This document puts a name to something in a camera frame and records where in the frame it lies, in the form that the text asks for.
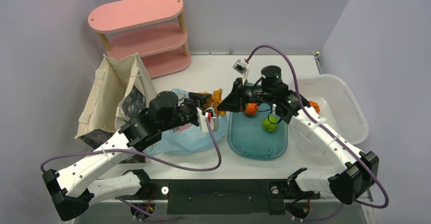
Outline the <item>yellow-orange bumpy food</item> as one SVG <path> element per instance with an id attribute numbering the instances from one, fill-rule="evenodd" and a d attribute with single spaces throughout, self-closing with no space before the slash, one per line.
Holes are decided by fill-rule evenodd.
<path id="1" fill-rule="evenodd" d="M 224 117 L 226 115 L 226 111 L 220 111 L 218 109 L 219 104 L 221 104 L 223 102 L 222 93 L 223 93 L 222 88 L 220 88 L 218 90 L 214 90 L 213 93 L 200 92 L 199 94 L 207 95 L 207 98 L 204 101 L 204 105 L 202 106 L 202 108 L 204 110 L 207 110 L 208 108 L 211 107 L 211 108 L 213 108 L 214 113 L 217 116 Z"/>

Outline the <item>orange mandarin fruit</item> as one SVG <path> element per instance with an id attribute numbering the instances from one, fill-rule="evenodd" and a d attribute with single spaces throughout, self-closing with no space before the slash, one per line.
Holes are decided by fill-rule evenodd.
<path id="1" fill-rule="evenodd" d="M 244 114 L 247 116 L 254 116 L 258 113 L 259 104 L 257 103 L 248 103 L 245 107 Z"/>

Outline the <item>light blue plastic grocery bag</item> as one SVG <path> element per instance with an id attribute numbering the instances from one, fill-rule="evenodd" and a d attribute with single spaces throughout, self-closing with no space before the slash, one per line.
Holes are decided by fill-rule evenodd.
<path id="1" fill-rule="evenodd" d="M 189 99 L 188 92 L 179 88 L 171 90 L 178 96 L 178 104 Z M 213 132 L 217 142 L 226 136 L 228 132 L 228 118 L 218 116 L 219 129 Z M 160 141 L 145 149 L 145 153 L 155 156 L 162 153 L 178 155 L 190 155 L 195 152 L 203 152 L 213 148 L 213 142 L 209 133 L 202 132 L 198 126 L 186 124 L 162 133 Z"/>

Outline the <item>green round fruit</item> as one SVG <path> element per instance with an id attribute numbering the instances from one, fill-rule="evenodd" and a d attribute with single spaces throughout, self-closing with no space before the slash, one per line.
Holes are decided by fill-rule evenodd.
<path id="1" fill-rule="evenodd" d="M 263 121 L 262 121 L 262 128 L 266 132 L 275 132 L 278 129 L 278 121 L 279 119 L 276 116 L 268 115 Z"/>

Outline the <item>beige canvas tote bag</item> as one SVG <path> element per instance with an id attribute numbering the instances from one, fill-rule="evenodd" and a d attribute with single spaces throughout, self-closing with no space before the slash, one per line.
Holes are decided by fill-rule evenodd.
<path id="1" fill-rule="evenodd" d="M 98 148 L 147 108 L 157 94 L 137 53 L 121 60 L 105 55 L 79 117 L 75 139 Z"/>

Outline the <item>small orange pumpkin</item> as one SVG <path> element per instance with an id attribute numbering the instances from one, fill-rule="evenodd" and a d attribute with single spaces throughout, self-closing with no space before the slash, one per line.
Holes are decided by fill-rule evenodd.
<path id="1" fill-rule="evenodd" d="M 318 103 L 316 103 L 314 101 L 309 101 L 309 103 L 314 108 L 314 110 L 316 111 L 316 113 L 320 113 L 320 106 L 318 105 Z"/>

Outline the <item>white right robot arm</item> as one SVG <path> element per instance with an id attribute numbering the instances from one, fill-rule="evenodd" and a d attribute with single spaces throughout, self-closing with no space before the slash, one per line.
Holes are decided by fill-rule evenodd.
<path id="1" fill-rule="evenodd" d="M 260 82 L 246 85 L 237 78 L 217 109 L 239 113 L 249 103 L 268 104 L 277 117 L 304 135 L 334 167 L 332 171 L 297 170 L 288 177 L 289 195 L 300 198 L 306 192 L 318 191 L 333 194 L 346 205 L 356 202 L 375 183 L 379 166 L 376 154 L 364 153 L 337 134 L 303 96 L 282 81 L 280 67 L 264 67 Z"/>

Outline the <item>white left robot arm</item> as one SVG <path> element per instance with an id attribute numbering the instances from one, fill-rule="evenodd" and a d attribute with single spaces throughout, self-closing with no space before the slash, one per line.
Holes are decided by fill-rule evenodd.
<path id="1" fill-rule="evenodd" d="M 217 130 L 208 93 L 193 93 L 182 101 L 171 91 L 162 91 L 147 108 L 131 118 L 95 151 L 61 170 L 44 170 L 43 180 L 62 221 L 83 214 L 90 205 L 121 196 L 147 198 L 153 184 L 144 170 L 130 170 L 119 177 L 102 175 L 133 154 L 160 141 L 162 133 L 186 124 L 203 131 Z"/>

